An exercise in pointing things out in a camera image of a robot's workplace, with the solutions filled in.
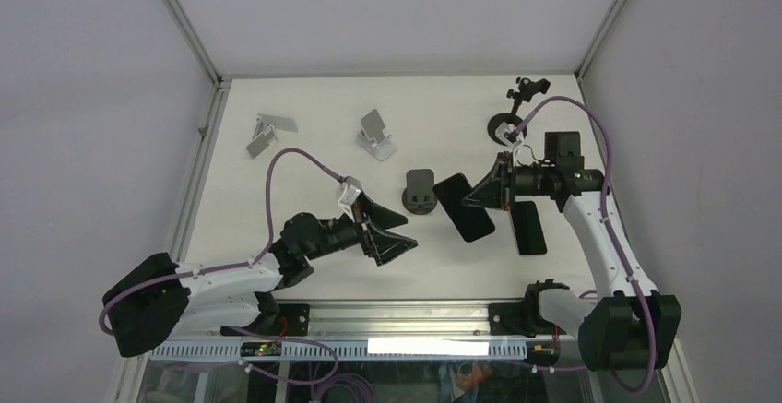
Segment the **wooden base phone stand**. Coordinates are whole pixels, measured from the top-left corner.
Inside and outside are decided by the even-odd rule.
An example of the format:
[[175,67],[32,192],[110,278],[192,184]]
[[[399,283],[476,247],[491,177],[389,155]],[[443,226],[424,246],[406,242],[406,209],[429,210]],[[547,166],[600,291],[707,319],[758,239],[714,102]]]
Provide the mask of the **wooden base phone stand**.
[[408,170],[406,172],[406,186],[402,194],[404,209],[414,215],[426,215],[433,212],[437,206],[437,198],[433,188],[433,170]]

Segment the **white folding phone stand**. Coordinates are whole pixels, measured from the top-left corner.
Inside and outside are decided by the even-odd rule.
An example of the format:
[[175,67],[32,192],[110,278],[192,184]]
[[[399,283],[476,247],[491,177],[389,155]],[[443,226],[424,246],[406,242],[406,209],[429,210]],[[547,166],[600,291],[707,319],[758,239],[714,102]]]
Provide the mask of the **white folding phone stand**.
[[386,161],[397,151],[391,136],[385,132],[385,122],[377,109],[365,114],[360,120],[360,126],[356,143],[375,159]]

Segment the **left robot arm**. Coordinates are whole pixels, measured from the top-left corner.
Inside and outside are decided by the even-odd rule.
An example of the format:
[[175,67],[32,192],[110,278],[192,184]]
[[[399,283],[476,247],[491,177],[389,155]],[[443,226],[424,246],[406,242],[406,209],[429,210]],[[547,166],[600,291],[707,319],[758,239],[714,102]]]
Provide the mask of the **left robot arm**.
[[151,255],[103,295],[101,329],[126,358],[170,337],[213,329],[223,336],[265,335],[280,313],[274,292],[310,277],[314,260],[358,247],[379,267],[386,265],[418,245],[394,231],[407,222],[358,193],[337,218],[309,212],[291,217],[260,259],[204,266],[176,263],[167,253]]

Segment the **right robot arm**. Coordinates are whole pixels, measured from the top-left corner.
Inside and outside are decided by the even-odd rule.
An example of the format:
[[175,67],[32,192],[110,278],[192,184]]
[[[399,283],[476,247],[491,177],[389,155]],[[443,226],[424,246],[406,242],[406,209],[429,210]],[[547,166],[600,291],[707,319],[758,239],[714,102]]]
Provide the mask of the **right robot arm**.
[[640,267],[603,171],[588,169],[580,135],[549,132],[540,162],[497,155],[489,173],[461,197],[464,207],[510,212],[518,251],[542,255],[544,235],[532,197],[554,201],[575,232],[597,298],[588,302],[552,279],[527,286],[513,317],[517,332],[535,337],[559,328],[577,340],[590,371],[657,370],[666,366],[681,321],[681,305],[663,294]]

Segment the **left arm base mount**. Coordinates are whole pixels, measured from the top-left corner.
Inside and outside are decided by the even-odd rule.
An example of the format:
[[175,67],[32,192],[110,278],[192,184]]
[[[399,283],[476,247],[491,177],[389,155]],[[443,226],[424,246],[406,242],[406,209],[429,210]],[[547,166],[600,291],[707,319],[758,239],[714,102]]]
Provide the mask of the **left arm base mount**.
[[283,303],[262,310],[253,321],[239,328],[264,336],[303,337],[309,334],[310,311],[309,304]]

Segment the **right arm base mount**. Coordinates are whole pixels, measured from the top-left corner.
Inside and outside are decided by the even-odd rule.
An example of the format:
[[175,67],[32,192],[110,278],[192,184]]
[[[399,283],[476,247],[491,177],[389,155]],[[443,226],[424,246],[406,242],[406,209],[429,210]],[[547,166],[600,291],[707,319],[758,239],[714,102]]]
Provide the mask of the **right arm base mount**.
[[493,336],[553,336],[555,332],[565,334],[562,328],[544,321],[533,314],[524,301],[493,302],[487,305],[488,323]]

